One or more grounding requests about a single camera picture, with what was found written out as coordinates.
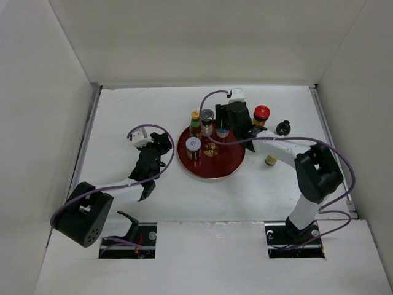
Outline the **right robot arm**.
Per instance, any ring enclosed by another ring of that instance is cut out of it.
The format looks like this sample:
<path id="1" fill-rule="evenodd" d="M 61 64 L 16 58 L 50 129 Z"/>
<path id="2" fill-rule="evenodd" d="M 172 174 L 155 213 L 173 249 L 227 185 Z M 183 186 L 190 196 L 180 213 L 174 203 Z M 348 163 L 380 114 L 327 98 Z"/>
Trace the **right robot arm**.
<path id="1" fill-rule="evenodd" d="M 332 155 L 334 150 L 323 141 L 310 138 L 310 145 L 301 144 L 301 137 L 292 138 L 292 127 L 288 120 L 277 124 L 269 131 L 261 119 L 251 118 L 246 103 L 234 101 L 217 104 L 216 131 L 228 129 L 243 148 L 266 158 L 275 158 L 292 167 L 296 172 L 300 198 L 286 218 L 284 233 L 286 241 L 282 250 L 299 248 L 306 244 L 305 237 L 320 213 L 326 198 L 343 182 L 343 174 Z"/>

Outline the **red lid sauce jar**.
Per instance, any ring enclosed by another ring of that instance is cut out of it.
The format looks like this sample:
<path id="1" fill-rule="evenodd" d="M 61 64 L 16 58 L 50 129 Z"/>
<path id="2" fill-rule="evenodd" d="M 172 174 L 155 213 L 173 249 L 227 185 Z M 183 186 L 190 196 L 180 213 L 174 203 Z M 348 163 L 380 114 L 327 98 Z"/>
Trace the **red lid sauce jar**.
<path id="1" fill-rule="evenodd" d="M 254 109 L 252 124 L 260 127 L 264 127 L 266 121 L 270 117 L 270 109 L 265 105 L 259 105 Z"/>

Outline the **black cap white grinder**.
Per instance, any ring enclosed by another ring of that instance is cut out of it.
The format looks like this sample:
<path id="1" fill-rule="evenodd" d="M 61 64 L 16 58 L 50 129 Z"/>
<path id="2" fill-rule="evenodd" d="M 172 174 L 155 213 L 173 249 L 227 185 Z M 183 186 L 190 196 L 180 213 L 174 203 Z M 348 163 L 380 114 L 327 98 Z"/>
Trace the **black cap white grinder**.
<path id="1" fill-rule="evenodd" d="M 211 109 L 203 109 L 200 117 L 202 135 L 204 137 L 211 136 L 214 130 L 214 111 Z"/>

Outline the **silver lid blue label jar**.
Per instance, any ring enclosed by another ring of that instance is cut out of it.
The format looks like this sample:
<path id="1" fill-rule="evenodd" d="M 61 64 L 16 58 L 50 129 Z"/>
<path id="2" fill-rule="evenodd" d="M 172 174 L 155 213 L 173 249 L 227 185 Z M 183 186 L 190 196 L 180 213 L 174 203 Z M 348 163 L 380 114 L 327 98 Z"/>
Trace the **silver lid blue label jar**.
<path id="1" fill-rule="evenodd" d="M 229 129 L 223 128 L 221 120 L 216 120 L 216 135 L 219 138 L 226 138 L 228 134 Z"/>

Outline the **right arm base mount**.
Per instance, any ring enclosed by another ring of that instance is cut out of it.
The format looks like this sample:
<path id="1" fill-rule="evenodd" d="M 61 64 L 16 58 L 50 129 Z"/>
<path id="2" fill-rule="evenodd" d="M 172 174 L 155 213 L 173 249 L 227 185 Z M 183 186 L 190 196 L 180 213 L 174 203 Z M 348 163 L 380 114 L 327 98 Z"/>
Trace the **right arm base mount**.
<path id="1" fill-rule="evenodd" d="M 299 237 L 291 236 L 283 222 L 266 223 L 265 235 L 271 259 L 325 258 L 317 222 Z"/>

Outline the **white lid dark spice jar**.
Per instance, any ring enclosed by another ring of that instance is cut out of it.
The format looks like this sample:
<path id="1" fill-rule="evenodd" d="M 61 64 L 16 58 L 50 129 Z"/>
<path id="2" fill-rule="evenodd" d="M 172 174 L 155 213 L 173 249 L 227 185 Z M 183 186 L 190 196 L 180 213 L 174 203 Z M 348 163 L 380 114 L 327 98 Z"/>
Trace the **white lid dark spice jar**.
<path id="1" fill-rule="evenodd" d="M 198 160 L 201 157 L 201 140 L 199 138 L 188 138 L 185 142 L 185 148 L 190 160 Z"/>

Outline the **green label sauce bottle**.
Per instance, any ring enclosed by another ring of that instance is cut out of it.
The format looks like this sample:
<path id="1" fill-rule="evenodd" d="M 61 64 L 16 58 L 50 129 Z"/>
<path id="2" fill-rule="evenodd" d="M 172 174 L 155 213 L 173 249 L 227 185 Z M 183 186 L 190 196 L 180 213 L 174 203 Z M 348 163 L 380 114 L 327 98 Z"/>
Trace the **green label sauce bottle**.
<path id="1" fill-rule="evenodd" d="M 191 121 L 189 125 L 189 135 L 190 137 L 202 138 L 202 129 L 200 122 L 200 113 L 198 111 L 192 111 Z"/>

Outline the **small yellow label bottle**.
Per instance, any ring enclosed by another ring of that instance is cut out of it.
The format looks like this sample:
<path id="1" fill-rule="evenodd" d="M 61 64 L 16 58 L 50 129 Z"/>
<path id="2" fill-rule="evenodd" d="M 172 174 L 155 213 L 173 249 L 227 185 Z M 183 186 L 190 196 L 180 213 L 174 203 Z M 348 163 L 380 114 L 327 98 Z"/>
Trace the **small yellow label bottle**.
<path id="1" fill-rule="evenodd" d="M 268 155 L 268 156 L 265 158 L 265 163 L 266 163 L 267 165 L 269 165 L 269 166 L 274 166 L 274 165 L 276 165 L 276 162 L 277 162 L 277 158 L 275 158 L 275 157 L 273 157 L 273 156 Z"/>

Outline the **black cap white bottle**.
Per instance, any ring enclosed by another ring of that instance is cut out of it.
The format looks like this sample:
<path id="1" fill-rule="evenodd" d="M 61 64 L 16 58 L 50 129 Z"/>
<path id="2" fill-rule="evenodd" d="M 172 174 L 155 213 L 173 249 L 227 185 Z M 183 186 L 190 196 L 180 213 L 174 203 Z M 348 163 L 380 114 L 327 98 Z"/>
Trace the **black cap white bottle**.
<path id="1" fill-rule="evenodd" d="M 279 136 L 287 136 L 291 132 L 290 122 L 288 120 L 284 120 L 278 123 L 275 132 Z"/>

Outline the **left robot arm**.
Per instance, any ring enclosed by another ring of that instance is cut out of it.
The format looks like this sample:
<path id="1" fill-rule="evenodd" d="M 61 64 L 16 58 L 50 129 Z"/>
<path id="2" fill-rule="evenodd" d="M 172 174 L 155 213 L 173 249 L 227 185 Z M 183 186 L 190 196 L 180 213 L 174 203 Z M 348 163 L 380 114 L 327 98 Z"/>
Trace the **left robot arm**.
<path id="1" fill-rule="evenodd" d="M 151 133 L 137 150 L 138 161 L 129 177 L 101 188 L 79 183 L 52 215 L 51 227 L 87 248 L 100 237 L 115 200 L 141 202 L 148 198 L 156 188 L 156 180 L 168 167 L 161 157 L 173 150 L 173 139 L 167 132 Z"/>

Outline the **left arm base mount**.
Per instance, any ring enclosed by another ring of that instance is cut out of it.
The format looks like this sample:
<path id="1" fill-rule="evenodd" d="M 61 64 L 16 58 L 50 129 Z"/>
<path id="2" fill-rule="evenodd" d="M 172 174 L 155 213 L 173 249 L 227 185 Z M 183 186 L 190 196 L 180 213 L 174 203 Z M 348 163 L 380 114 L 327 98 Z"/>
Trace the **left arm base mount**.
<path id="1" fill-rule="evenodd" d="M 158 225 L 140 222 L 119 211 L 109 218 L 100 235 L 100 259 L 154 259 Z"/>

